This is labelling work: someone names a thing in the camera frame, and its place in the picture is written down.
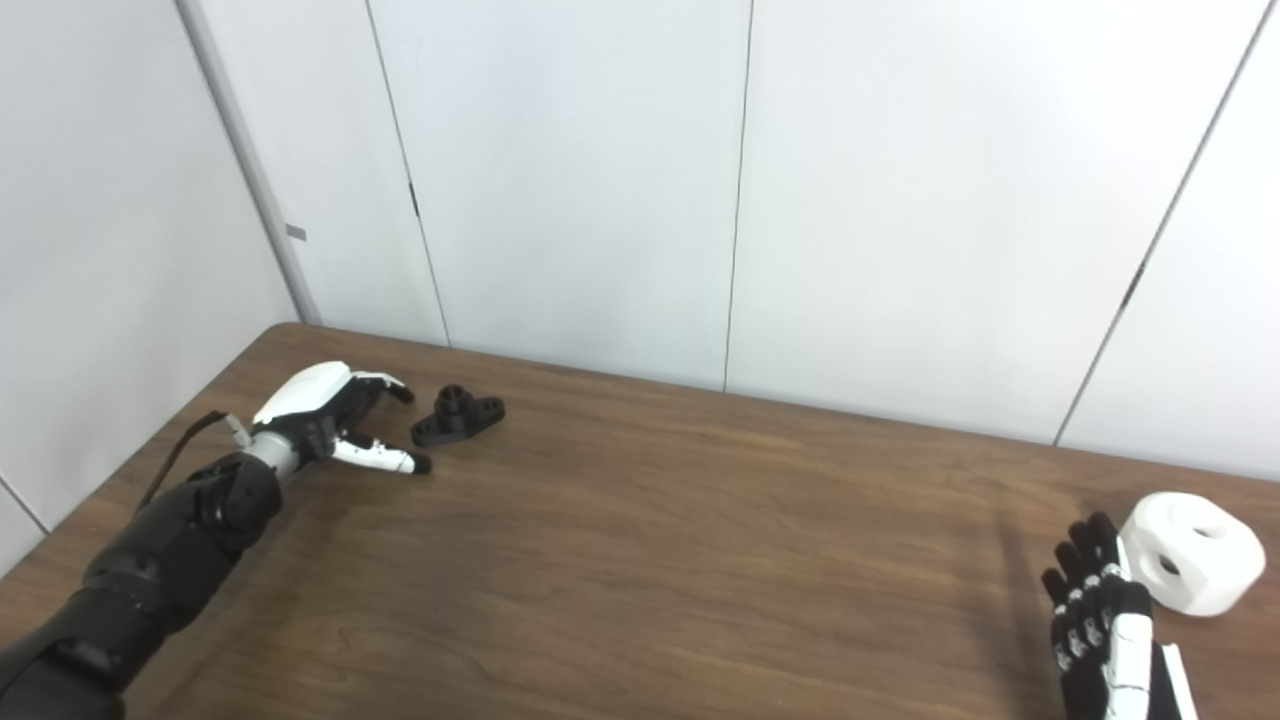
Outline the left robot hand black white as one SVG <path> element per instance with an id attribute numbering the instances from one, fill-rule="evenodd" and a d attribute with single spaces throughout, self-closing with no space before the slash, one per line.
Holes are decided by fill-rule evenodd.
<path id="1" fill-rule="evenodd" d="M 383 396 L 412 404 L 413 392 L 383 372 L 319 363 L 289 378 L 253 415 L 244 452 L 278 480 L 328 460 L 406 475 L 426 475 L 429 457 L 388 445 L 357 425 Z"/>

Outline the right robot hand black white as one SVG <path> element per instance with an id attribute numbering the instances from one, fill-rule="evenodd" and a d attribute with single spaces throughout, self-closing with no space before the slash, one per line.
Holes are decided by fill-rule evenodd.
<path id="1" fill-rule="evenodd" d="M 1181 652 L 1155 639 L 1155 602 L 1106 512 L 1073 523 L 1039 580 L 1069 719 L 1197 719 Z"/>

